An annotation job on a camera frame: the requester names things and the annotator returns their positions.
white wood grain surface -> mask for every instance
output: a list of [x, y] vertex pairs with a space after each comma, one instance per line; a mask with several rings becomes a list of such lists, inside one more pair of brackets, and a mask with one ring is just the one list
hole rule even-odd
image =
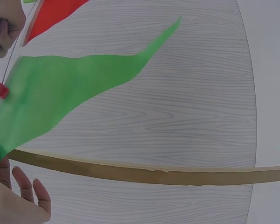
[[[24, 146], [153, 165], [254, 167], [255, 91], [236, 0], [91, 0], [17, 47], [7, 73], [20, 55], [135, 54], [180, 15], [180, 29], [133, 81]], [[52, 224], [244, 224], [252, 192], [251, 185], [146, 185], [20, 165], [48, 187]]]

finger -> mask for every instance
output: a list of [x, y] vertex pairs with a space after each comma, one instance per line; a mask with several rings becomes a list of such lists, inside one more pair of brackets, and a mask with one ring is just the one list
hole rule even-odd
[[13, 40], [8, 35], [8, 22], [7, 20], [1, 20], [0, 23], [0, 48], [4, 51], [8, 51], [13, 45]]
[[33, 181], [33, 188], [38, 199], [38, 206], [43, 208], [47, 213], [47, 219], [51, 218], [51, 198], [43, 184], [35, 179]]
[[16, 0], [14, 3], [15, 13], [6, 14], [8, 21], [8, 34], [13, 42], [19, 37], [26, 22], [26, 16], [22, 8], [21, 0]]
[[21, 197], [34, 203], [32, 184], [23, 170], [19, 167], [14, 167], [13, 176], [20, 187]]
[[12, 189], [10, 181], [10, 164], [7, 156], [0, 162], [0, 183], [9, 189]]

paper cutout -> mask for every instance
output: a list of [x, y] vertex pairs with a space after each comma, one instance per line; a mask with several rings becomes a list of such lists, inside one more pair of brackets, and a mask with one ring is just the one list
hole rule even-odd
[[135, 78], [180, 22], [137, 55], [20, 58], [5, 83], [10, 93], [0, 105], [0, 160], [48, 132], [84, 101]]
[[24, 3], [31, 3], [31, 2], [36, 2], [36, 0], [24, 0]]
[[73, 14], [88, 0], [43, 0], [39, 12], [35, 15], [31, 31], [28, 34], [26, 44], [33, 38], [44, 33], [55, 24]]

white wall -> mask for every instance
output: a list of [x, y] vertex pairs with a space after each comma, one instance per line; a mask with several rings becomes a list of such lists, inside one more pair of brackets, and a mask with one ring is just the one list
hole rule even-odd
[[[256, 88], [256, 166], [280, 166], [280, 0], [238, 0]], [[280, 182], [255, 184], [247, 224], [280, 224]]]

green leaf cutout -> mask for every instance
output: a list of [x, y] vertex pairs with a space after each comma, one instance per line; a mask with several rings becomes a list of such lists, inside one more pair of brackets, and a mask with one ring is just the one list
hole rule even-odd
[[51, 130], [86, 100], [135, 78], [180, 22], [137, 55], [20, 58], [5, 83], [10, 93], [0, 105], [0, 160]]
[[36, 0], [23, 0], [24, 3], [36, 2]]

